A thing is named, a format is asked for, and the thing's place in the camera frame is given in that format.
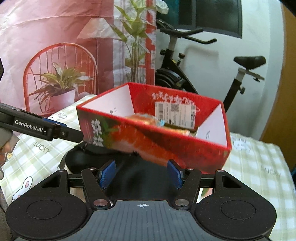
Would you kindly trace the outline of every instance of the open cardboard box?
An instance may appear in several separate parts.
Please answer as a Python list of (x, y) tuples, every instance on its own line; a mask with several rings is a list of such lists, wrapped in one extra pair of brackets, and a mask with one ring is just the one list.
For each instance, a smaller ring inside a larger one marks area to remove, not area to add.
[[(166, 108), (160, 113), (161, 104)], [(179, 106), (179, 112), (171, 112), (172, 104), (175, 111)], [(197, 136), (184, 136), (125, 118), (135, 113), (164, 115), (167, 120), (179, 121), (182, 127), (198, 129)], [(214, 173), (223, 167), (231, 151), (223, 103), (193, 93), (127, 83), (78, 105), (77, 114), (85, 141), (135, 151), (143, 159), (164, 166), (174, 159), (183, 168)]]

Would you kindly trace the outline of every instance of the qr code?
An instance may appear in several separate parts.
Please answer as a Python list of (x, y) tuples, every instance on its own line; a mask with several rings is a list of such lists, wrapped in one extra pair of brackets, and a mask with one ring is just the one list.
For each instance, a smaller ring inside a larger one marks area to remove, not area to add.
[(172, 112), (179, 112), (179, 105), (178, 104), (172, 104), (171, 105), (171, 111)]

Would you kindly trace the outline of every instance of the potted plant illustration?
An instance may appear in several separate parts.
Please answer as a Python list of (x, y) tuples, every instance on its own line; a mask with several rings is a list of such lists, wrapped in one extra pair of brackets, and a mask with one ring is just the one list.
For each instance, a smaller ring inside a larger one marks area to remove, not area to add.
[(156, 11), (156, 8), (154, 6), (147, 7), (144, 0), (130, 0), (130, 2), (133, 10), (129, 11), (129, 15), (123, 8), (115, 6), (122, 15), (121, 23), (127, 35), (114, 24), (109, 23), (109, 26), (119, 36), (116, 40), (124, 42), (128, 51), (127, 57), (125, 57), (125, 66), (131, 68), (127, 76), (128, 81), (142, 83), (144, 76), (139, 66), (146, 53), (150, 53), (145, 47), (145, 43), (146, 38), (148, 38), (146, 34), (147, 25), (152, 25), (142, 15), (146, 14), (148, 10)]
[(57, 63), (52, 63), (55, 73), (41, 74), (40, 79), (44, 85), (29, 94), (34, 96), (34, 99), (40, 100), (40, 105), (46, 101), (50, 101), (49, 109), (59, 111), (68, 107), (75, 102), (75, 96), (78, 95), (78, 87), (84, 86), (86, 80), (93, 78), (86, 76), (86, 73), (80, 72), (76, 68), (62, 69)]

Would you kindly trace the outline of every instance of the bike seat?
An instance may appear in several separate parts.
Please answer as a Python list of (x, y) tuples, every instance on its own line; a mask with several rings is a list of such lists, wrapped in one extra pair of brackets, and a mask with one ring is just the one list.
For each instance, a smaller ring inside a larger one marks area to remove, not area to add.
[(246, 69), (255, 69), (266, 64), (266, 59), (264, 56), (235, 57), (233, 61), (245, 67)]

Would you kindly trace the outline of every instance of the exercise bike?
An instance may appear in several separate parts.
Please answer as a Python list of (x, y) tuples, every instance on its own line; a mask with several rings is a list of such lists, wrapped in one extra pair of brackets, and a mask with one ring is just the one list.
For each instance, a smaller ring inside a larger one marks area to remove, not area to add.
[[(217, 39), (202, 41), (190, 37), (190, 35), (203, 32), (202, 28), (182, 32), (178, 31), (173, 26), (159, 18), (156, 19), (156, 24), (160, 32), (168, 34), (170, 36), (170, 42), (166, 50), (162, 49), (160, 51), (160, 55), (164, 56), (164, 58), (161, 68), (157, 69), (155, 72), (155, 85), (198, 94), (197, 90), (194, 88), (192, 83), (179, 67), (181, 60), (185, 58), (185, 55), (179, 53), (179, 60), (177, 62), (173, 60), (173, 54), (177, 40), (178, 38), (184, 38), (203, 45), (208, 45), (217, 42)], [(237, 76), (233, 80), (232, 85), (223, 101), (224, 109), (226, 112), (232, 104), (237, 92), (240, 91), (241, 94), (244, 94), (246, 88), (241, 87), (241, 84), (246, 74), (253, 76), (254, 80), (257, 82), (265, 79), (264, 77), (250, 71), (266, 64), (266, 59), (264, 56), (238, 56), (234, 58), (234, 62), (238, 63), (245, 69), (239, 67)]]

